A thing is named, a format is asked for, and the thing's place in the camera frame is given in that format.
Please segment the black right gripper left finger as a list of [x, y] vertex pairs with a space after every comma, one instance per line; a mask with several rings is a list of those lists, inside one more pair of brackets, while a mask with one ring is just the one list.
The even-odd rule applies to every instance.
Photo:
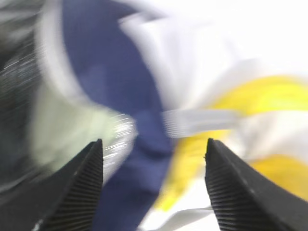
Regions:
[[89, 231], [103, 184], [102, 141], [0, 205], [2, 231]]

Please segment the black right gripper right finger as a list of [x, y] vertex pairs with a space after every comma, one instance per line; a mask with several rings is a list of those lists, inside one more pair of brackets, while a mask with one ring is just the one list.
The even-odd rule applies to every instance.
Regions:
[[306, 231], [308, 203], [209, 139], [205, 184], [222, 231]]

